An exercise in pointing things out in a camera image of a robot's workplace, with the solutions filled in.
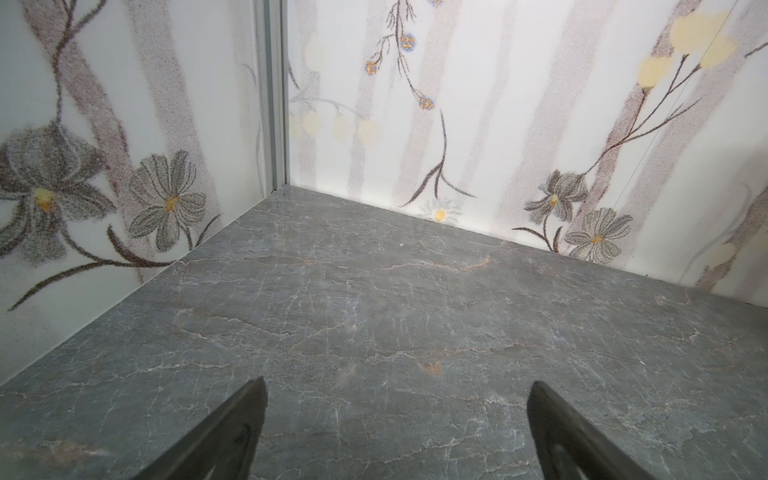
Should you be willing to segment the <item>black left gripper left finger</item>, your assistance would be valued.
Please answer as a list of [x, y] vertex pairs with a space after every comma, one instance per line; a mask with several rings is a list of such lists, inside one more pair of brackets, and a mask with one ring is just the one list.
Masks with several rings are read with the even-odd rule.
[[136, 477], [247, 479], [267, 406], [265, 380], [247, 381]]

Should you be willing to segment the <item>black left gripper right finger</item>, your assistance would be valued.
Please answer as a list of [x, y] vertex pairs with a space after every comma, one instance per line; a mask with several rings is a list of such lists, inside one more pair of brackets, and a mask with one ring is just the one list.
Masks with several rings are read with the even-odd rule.
[[526, 413], [546, 480], [652, 477], [545, 382], [532, 384]]

